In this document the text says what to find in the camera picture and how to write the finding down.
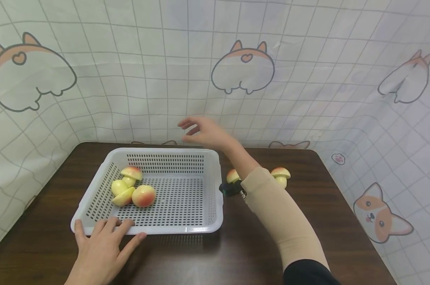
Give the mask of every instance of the white grid backdrop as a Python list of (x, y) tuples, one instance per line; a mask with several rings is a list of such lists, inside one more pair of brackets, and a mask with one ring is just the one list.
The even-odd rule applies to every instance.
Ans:
[[(75, 145), (180, 141), (176, 123), (204, 114), (246, 146), (311, 141), (350, 205), (378, 182), (415, 231), (374, 245), (401, 284), (430, 284), (430, 67), (412, 104), (377, 93), (418, 49), (430, 53), (430, 0), (1, 0), (0, 43), (24, 31), (78, 80), (36, 112), (0, 107), (0, 165), (14, 174), (0, 178), (0, 240)], [(267, 42), (265, 89), (210, 82), (236, 39)]]

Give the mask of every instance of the fingers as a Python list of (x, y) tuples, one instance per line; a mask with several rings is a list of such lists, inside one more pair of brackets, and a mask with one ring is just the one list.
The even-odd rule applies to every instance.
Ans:
[(82, 227), (82, 221), (81, 220), (75, 220), (74, 235), (75, 235), (75, 242), (77, 243), (77, 246), (80, 248), (82, 243), (87, 238), (87, 236), (84, 233), (84, 228)]
[(199, 132), (201, 130), (201, 128), (199, 126), (194, 127), (193, 129), (189, 130), (189, 132), (187, 132), (186, 135), (194, 135), (197, 132)]
[(194, 124), (200, 125), (204, 119), (204, 117), (186, 117), (185, 119), (181, 120), (177, 126), (181, 127), (182, 129), (188, 129)]
[(192, 122), (193, 117), (186, 117), (185, 119), (181, 120), (177, 126), (182, 127), (190, 122)]
[(134, 226), (134, 221), (130, 219), (126, 219), (122, 222), (122, 224), (114, 231), (114, 234), (116, 235), (116, 238), (118, 239), (118, 242), (122, 240), (123, 236), (127, 234), (128, 230)]
[(93, 229), (93, 232), (91, 234), (91, 236), (96, 236), (98, 235), (102, 229), (104, 228), (104, 226), (106, 225), (106, 220), (99, 220), (98, 222), (96, 222), (95, 224), (95, 228)]
[(121, 225), (122, 224), (122, 222), (117, 218), (117, 217), (110, 217), (108, 220), (107, 220), (107, 223), (106, 223), (106, 225), (104, 226), (104, 228), (103, 228), (103, 232), (106, 232), (107, 234), (111, 234), (113, 231), (114, 231), (114, 229), (115, 229), (115, 227), (118, 225)]
[(119, 266), (123, 267), (123, 265), (125, 265), (132, 252), (140, 245), (140, 243), (145, 239), (146, 236), (146, 233), (137, 234), (130, 240), (127, 245), (125, 245), (125, 247), (117, 257), (117, 262)]

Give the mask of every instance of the white plastic basket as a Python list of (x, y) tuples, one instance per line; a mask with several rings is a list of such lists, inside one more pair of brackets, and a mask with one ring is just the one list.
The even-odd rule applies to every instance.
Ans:
[[(134, 204), (117, 207), (110, 191), (113, 180), (121, 179), (127, 166), (139, 167), (143, 180), (156, 190), (152, 206)], [(218, 190), (221, 169), (213, 150), (176, 148), (118, 148), (99, 167), (71, 220), (81, 219), (85, 234), (91, 235), (96, 222), (115, 216), (132, 219), (127, 234), (212, 233), (223, 222), (223, 195)]]

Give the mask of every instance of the wooden table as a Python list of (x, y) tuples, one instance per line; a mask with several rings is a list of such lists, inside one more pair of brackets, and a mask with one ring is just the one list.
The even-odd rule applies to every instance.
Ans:
[[(77, 257), (71, 218), (99, 165), (118, 147), (164, 146), (78, 145), (0, 243), (0, 284), (64, 284)], [(342, 284), (395, 284), (315, 152), (248, 152), (269, 170), (283, 166), (292, 173), (287, 191), (313, 225)], [(225, 177), (232, 165), (222, 154), (220, 161)], [(113, 283), (281, 284), (278, 250), (242, 198), (225, 198), (223, 212), (223, 225), (214, 234), (147, 237)]]

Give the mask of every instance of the fruit piece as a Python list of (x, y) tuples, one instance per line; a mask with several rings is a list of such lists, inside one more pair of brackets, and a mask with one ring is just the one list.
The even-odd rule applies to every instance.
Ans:
[(123, 180), (114, 180), (112, 181), (112, 185), (110, 186), (112, 190), (112, 194), (114, 197), (122, 194), (123, 192), (128, 190), (128, 185)]
[(237, 171), (236, 171), (235, 168), (231, 169), (228, 172), (227, 176), (226, 176), (226, 182), (227, 183), (234, 183), (234, 182), (236, 182), (237, 180), (240, 180), (240, 179), (241, 178), (239, 177), (239, 174), (237, 174)]
[(131, 203), (131, 197), (134, 190), (134, 187), (128, 188), (127, 191), (123, 191), (120, 195), (113, 198), (112, 203), (119, 207), (128, 205)]
[(120, 173), (126, 177), (131, 177), (139, 181), (142, 180), (142, 171), (134, 166), (128, 166), (127, 168), (124, 168)]
[(140, 185), (132, 193), (132, 202), (137, 207), (148, 207), (155, 201), (156, 192), (150, 185)]
[(122, 178), (122, 180), (126, 183), (127, 187), (133, 187), (134, 184), (136, 184), (136, 179), (125, 176)]
[(271, 174), (273, 177), (275, 177), (275, 180), (282, 186), (283, 188), (286, 187), (286, 180), (291, 178), (291, 174), (286, 168), (278, 167), (271, 171)]
[(280, 184), (281, 187), (286, 188), (286, 177), (284, 176), (277, 176), (275, 177), (275, 181)]

